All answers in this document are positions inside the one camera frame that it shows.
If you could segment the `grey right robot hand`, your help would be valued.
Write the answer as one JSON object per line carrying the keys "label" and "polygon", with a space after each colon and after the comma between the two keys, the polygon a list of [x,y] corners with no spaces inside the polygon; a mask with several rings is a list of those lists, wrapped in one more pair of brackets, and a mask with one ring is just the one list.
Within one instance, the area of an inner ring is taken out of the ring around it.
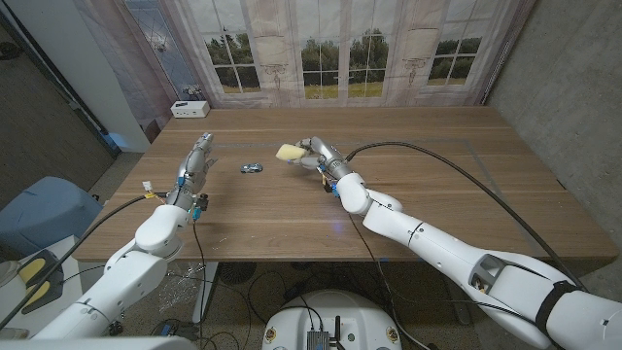
{"label": "grey right robot hand", "polygon": [[289,164],[317,170],[328,183],[336,183],[353,173],[343,155],[317,136],[283,145],[278,156]]}

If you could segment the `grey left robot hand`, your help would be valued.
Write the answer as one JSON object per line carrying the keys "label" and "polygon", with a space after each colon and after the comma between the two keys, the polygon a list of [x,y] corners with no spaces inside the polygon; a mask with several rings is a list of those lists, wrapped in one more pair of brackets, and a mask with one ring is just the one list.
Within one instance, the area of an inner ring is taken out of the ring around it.
{"label": "grey left robot hand", "polygon": [[187,157],[181,162],[173,189],[165,202],[190,210],[205,185],[209,168],[216,162],[209,158],[214,135],[205,132],[194,143]]}

